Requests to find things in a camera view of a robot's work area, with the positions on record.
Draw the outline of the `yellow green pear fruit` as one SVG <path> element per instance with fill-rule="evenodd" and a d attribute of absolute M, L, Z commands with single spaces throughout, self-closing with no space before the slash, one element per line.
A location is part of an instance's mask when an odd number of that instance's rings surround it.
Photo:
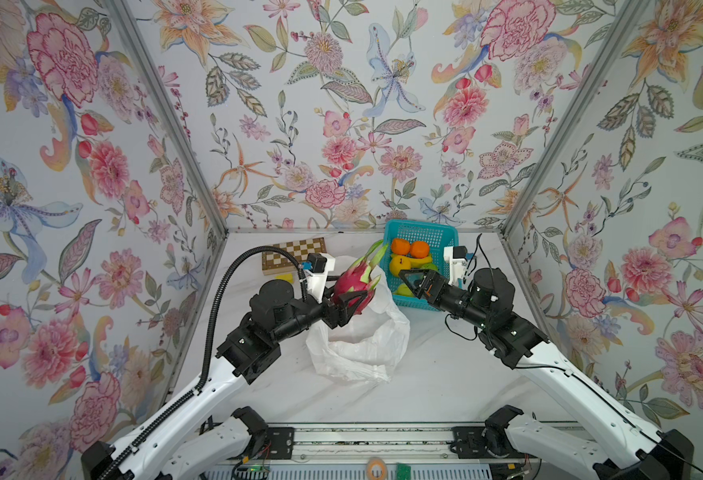
<path fill-rule="evenodd" d="M 404 283 L 399 285 L 399 287 L 397 287 L 397 290 L 395 290 L 395 294 L 397 294 L 399 296 L 410 297 L 410 298 L 415 297 L 413 295 L 413 292 L 411 291 L 411 288 L 409 288 L 409 286 L 407 286 L 407 284 L 404 284 Z"/>

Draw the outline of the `dragon fruit pink green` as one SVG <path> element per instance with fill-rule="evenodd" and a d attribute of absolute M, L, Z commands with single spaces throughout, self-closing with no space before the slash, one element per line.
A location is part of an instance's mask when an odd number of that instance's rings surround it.
<path fill-rule="evenodd" d="M 369 247 L 363 257 L 355 260 L 336 280 L 332 302 L 352 309 L 355 315 L 361 314 L 375 298 L 375 288 L 385 277 L 383 274 L 373 277 L 373 270 L 379 266 L 387 249 L 389 246 L 379 240 Z"/>

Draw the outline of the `yellow apple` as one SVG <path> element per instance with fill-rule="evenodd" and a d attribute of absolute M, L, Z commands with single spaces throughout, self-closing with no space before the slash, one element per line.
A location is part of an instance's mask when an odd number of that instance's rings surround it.
<path fill-rule="evenodd" d="M 391 256 L 391 261 L 389 261 L 389 273 L 395 277 L 399 278 L 399 274 L 403 270 L 411 270 L 413 268 L 413 262 L 411 258 L 402 255 Z"/>

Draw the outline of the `orange fruit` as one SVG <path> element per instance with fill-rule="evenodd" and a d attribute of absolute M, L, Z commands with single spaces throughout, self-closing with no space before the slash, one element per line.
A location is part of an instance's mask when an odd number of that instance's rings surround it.
<path fill-rule="evenodd" d="M 424 241 L 415 241 L 411 243 L 411 252 L 409 256 L 414 258 L 423 258 L 431 255 L 431 246 Z"/>
<path fill-rule="evenodd" d="M 404 239 L 395 238 L 391 241 L 391 253 L 393 255 L 409 256 L 411 244 Z"/>

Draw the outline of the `white plastic bag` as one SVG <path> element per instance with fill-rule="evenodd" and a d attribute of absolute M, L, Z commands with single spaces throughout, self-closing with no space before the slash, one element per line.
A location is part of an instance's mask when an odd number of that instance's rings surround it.
<path fill-rule="evenodd" d="M 335 329 L 318 322 L 308 330 L 305 345 L 317 374 L 343 382 L 387 383 L 393 379 L 411 337 L 411 322 L 393 301 L 385 272 L 363 313 Z"/>

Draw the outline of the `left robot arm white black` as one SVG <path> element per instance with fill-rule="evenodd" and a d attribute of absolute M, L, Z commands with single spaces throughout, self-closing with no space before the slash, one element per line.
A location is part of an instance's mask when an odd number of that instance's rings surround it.
<path fill-rule="evenodd" d="M 213 409 L 263 374 L 280 356 L 280 344 L 313 324 L 337 328 L 363 311 L 374 283 L 311 275 L 301 296 L 283 280 L 270 280 L 249 301 L 239 326 L 218 346 L 205 347 L 199 378 L 171 404 L 113 444 L 102 441 L 81 457 L 87 479 L 191 479 L 218 460 L 253 457 L 267 446 L 267 423 L 250 407 L 201 436 L 191 434 Z"/>

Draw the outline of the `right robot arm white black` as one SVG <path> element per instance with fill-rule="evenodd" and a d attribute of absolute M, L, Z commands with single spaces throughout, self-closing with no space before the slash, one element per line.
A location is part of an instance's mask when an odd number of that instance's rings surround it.
<path fill-rule="evenodd" d="M 662 432 L 622 406 L 535 324 L 513 312 L 515 286 L 501 270 L 475 272 L 467 289 L 433 270 L 403 270 L 399 277 L 416 298 L 471 324 L 495 358 L 529 378 L 591 436 L 572 436 L 505 405 L 485 419 L 487 452 L 526 453 L 579 479 L 691 478 L 693 444 L 681 432 Z"/>

